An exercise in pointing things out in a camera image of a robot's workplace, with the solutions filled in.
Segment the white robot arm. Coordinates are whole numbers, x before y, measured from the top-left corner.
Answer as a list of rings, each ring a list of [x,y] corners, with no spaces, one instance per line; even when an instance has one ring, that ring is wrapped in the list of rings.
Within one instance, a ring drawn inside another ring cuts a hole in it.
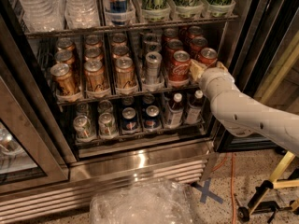
[[[190,72],[210,103],[213,116],[234,136],[258,133],[299,156],[299,116],[259,103],[241,92],[224,66],[191,59]]]

